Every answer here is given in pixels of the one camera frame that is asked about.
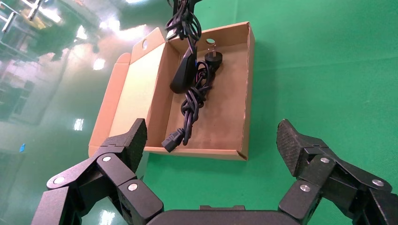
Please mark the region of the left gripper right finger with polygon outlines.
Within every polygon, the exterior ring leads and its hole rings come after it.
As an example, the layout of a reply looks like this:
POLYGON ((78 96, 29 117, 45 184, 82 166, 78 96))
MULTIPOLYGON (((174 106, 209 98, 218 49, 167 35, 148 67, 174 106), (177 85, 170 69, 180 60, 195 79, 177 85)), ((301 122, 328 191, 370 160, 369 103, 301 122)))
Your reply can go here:
POLYGON ((386 180, 338 157, 321 139, 303 135, 287 120, 276 145, 296 181, 278 209, 306 225, 322 199, 334 203, 354 225, 395 225, 398 196, 386 180))

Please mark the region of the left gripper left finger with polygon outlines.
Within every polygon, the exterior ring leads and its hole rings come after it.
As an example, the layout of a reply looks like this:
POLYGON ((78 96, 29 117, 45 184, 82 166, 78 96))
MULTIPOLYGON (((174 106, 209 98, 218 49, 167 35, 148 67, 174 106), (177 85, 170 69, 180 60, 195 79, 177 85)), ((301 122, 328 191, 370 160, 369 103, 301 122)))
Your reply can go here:
POLYGON ((50 178, 32 224, 79 225, 104 198, 127 224, 148 224, 164 206, 136 175, 146 141, 145 120, 139 118, 128 132, 107 138, 90 158, 50 178))

